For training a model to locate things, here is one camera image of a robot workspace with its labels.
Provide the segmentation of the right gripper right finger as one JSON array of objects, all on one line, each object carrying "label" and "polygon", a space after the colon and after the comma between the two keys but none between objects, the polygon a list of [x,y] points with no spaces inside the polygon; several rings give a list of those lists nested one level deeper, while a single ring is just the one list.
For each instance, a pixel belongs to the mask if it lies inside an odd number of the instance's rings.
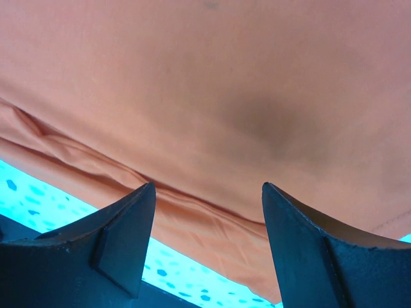
[{"label": "right gripper right finger", "polygon": [[264,183],[283,307],[410,307],[410,244],[315,210]]}]

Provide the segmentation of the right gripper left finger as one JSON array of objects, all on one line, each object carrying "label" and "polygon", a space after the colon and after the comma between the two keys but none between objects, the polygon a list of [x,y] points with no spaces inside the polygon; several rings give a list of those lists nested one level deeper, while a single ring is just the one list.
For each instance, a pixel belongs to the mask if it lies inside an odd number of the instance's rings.
[{"label": "right gripper left finger", "polygon": [[1,243],[2,307],[135,307],[155,214],[152,183],[66,226]]}]

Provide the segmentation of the orange t shirt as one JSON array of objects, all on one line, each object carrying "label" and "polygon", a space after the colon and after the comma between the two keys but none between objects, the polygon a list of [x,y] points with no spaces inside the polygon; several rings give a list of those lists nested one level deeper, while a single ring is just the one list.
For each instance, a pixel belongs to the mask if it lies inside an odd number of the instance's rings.
[{"label": "orange t shirt", "polygon": [[410,2],[2,1],[1,159],[277,303],[265,182],[410,233]]}]

